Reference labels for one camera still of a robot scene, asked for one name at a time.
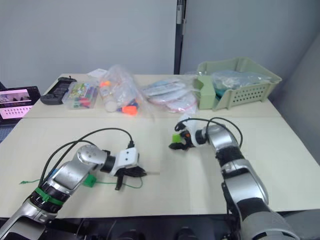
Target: black cable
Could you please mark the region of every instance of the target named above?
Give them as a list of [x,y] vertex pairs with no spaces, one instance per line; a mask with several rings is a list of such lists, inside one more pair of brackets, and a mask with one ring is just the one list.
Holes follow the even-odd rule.
[[66,146],[68,146],[68,145],[70,145],[70,144],[74,144],[74,143],[79,143],[79,142],[88,143],[88,144],[91,144],[91,145],[94,145],[94,146],[95,146],[95,144],[93,144],[93,143],[90,142],[90,141],[87,141],[87,140],[80,140],[80,141],[79,141],[79,140],[77,140],[77,141],[68,142],[68,143],[62,145],[61,147],[59,147],[57,150],[55,150],[55,151],[51,154],[51,156],[50,156],[50,157],[48,158],[48,160],[46,161],[46,163],[45,163],[45,165],[44,165],[44,168],[43,168],[43,170],[42,170],[42,173],[41,173],[40,180],[39,180],[39,184],[38,184],[39,187],[41,186],[41,183],[42,183],[43,180],[44,180],[44,177],[45,177],[47,168],[48,168],[49,163],[50,163],[50,161],[52,160],[52,158],[53,158],[61,149],[65,148]]
[[[235,125],[232,121],[229,121],[229,120],[227,120],[227,119],[225,119],[225,118],[222,118],[222,117],[214,117],[214,118],[221,119],[221,120],[225,120],[226,122],[232,124],[232,125],[239,131],[239,133],[240,133],[240,144],[239,144],[239,147],[241,148],[242,143],[243,143],[243,135],[242,135],[242,132],[240,131],[240,129],[238,128],[238,126]],[[217,124],[217,125],[221,126],[222,128],[224,128],[225,130],[227,130],[227,131],[234,137],[234,134],[230,131],[229,128],[227,128],[225,125],[221,124],[220,122],[213,121],[212,119],[197,118],[197,117],[186,118],[186,119],[184,119],[184,120],[179,121],[179,122],[175,125],[174,130],[175,130],[176,132],[179,131],[179,130],[180,130],[180,129],[179,129],[179,127],[180,127],[179,125],[182,124],[182,123],[184,123],[184,122],[187,122],[187,121],[190,121],[190,120],[196,120],[196,121],[204,121],[204,122],[207,122],[207,127],[206,127],[206,129],[205,129],[205,131],[206,131],[205,134],[206,134],[207,140],[209,140],[209,139],[208,139],[208,127],[209,127],[209,124],[210,124],[210,123]]]
[[[236,124],[234,124],[232,121],[230,121],[230,120],[228,120],[228,119],[225,119],[225,118],[223,118],[223,117],[215,116],[215,117],[213,117],[213,118],[210,118],[209,121],[212,121],[212,120],[214,120],[214,119],[220,119],[220,120],[226,121],[226,122],[230,123],[231,125],[233,125],[233,126],[237,129],[237,131],[238,131],[239,134],[240,134],[240,144],[239,144],[239,148],[241,148],[242,143],[243,143],[243,141],[244,141],[244,136],[243,136],[240,128],[239,128]],[[210,124],[210,122],[208,122],[207,125],[206,125],[206,129],[205,129],[206,133],[208,133],[209,124]]]
[[230,212],[229,212],[228,204],[226,204],[226,224],[229,226],[230,232],[232,233],[233,232],[233,226],[231,224]]
[[89,132],[88,134],[84,135],[83,137],[79,138],[77,141],[74,141],[74,143],[64,152],[64,154],[59,158],[59,160],[56,162],[56,164],[53,166],[53,168],[50,170],[50,172],[47,174],[47,176],[39,182],[39,186],[42,185],[45,181],[48,180],[49,176],[51,176],[51,174],[54,172],[54,170],[59,166],[59,164],[61,163],[61,161],[64,159],[64,157],[70,152],[70,150],[80,141],[82,141],[83,139],[85,139],[86,137],[92,135],[92,134],[95,134],[97,132],[101,132],[101,131],[106,131],[106,130],[117,130],[117,131],[121,131],[121,132],[124,132],[126,133],[129,138],[130,138],[130,142],[129,142],[129,146],[134,146],[134,141],[132,139],[132,136],[131,134],[122,129],[122,128],[117,128],[117,127],[106,127],[106,128],[101,128],[101,129],[98,129],[98,130],[95,130],[95,131],[92,131],[92,132]]

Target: table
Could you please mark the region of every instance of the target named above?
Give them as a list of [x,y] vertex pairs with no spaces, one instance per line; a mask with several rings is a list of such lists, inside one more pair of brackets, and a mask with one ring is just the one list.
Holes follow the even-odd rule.
[[[60,77],[75,78],[79,82],[89,80],[86,74],[66,73]],[[165,78],[172,77],[172,75],[135,75],[135,79],[140,86],[145,86]],[[176,113],[169,113],[159,110],[156,107],[152,108],[152,115],[156,118],[176,118]],[[252,102],[244,105],[233,107],[231,110],[222,109],[219,111],[201,110],[197,113],[201,118],[212,118],[214,116],[220,117],[280,117],[280,113],[272,105],[269,100],[265,102]],[[98,94],[94,108],[83,110],[69,110],[65,105],[48,106],[38,101],[32,109],[26,114],[25,118],[131,118],[130,116],[121,112],[106,112],[103,101]],[[150,114],[137,115],[136,118],[152,118]]]
[[[251,162],[269,193],[274,211],[320,208],[320,168],[303,143],[281,117],[228,117],[242,130],[242,152]],[[128,130],[140,152],[140,163],[149,173],[143,187],[96,184],[79,187],[59,212],[59,218],[100,218],[155,215],[224,214],[223,181],[218,161],[206,145],[189,151],[171,150],[171,134],[177,117],[163,118],[25,118],[0,144],[0,216],[9,217],[36,188],[23,180],[39,178],[49,155],[62,144],[95,129]],[[88,137],[112,153],[126,147],[121,132]],[[75,152],[67,155],[71,159]],[[98,180],[115,182],[99,172]],[[126,183],[138,186],[139,179]]]

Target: green object in gripper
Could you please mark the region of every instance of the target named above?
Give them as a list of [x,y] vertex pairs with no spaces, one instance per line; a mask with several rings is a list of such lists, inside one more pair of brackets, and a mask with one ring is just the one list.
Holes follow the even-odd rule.
[[86,187],[92,188],[95,185],[96,181],[97,181],[97,178],[94,175],[89,174],[84,180],[83,185]]
[[181,142],[181,136],[180,134],[172,134],[172,143],[180,143]]

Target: green wire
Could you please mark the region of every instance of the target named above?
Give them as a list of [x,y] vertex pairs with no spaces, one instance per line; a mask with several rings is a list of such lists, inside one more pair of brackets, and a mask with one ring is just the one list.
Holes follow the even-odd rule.
[[[35,182],[38,182],[38,181],[40,181],[40,179],[33,180],[33,181],[22,181],[19,184],[32,184],[32,183],[35,183]],[[132,186],[132,185],[129,185],[129,184],[126,184],[126,183],[122,183],[122,184],[127,186],[127,187],[129,187],[129,188],[132,188],[132,189],[140,189],[144,185],[144,182],[142,181],[141,177],[140,177],[140,181],[141,181],[140,186]],[[95,183],[96,184],[106,184],[106,185],[108,185],[108,184],[116,185],[117,184],[116,182],[105,182],[105,181],[96,181]]]
[[[141,177],[140,177],[140,181],[141,181],[140,186],[132,186],[132,185],[129,185],[129,184],[126,184],[126,183],[122,183],[122,185],[125,185],[125,186],[127,186],[129,188],[132,188],[132,189],[140,189],[144,185],[144,182],[142,181]],[[116,182],[104,182],[104,181],[96,181],[95,183],[96,184],[113,184],[113,185],[117,184]]]
[[33,181],[22,181],[19,184],[32,184],[32,183],[35,183],[35,182],[38,182],[38,181],[40,181],[40,179],[33,180]]

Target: orange cap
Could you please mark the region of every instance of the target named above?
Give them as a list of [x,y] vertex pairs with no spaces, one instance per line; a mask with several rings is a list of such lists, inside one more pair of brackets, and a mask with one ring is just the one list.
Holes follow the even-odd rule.
[[124,106],[122,107],[122,112],[134,116],[137,115],[138,110],[136,106]]

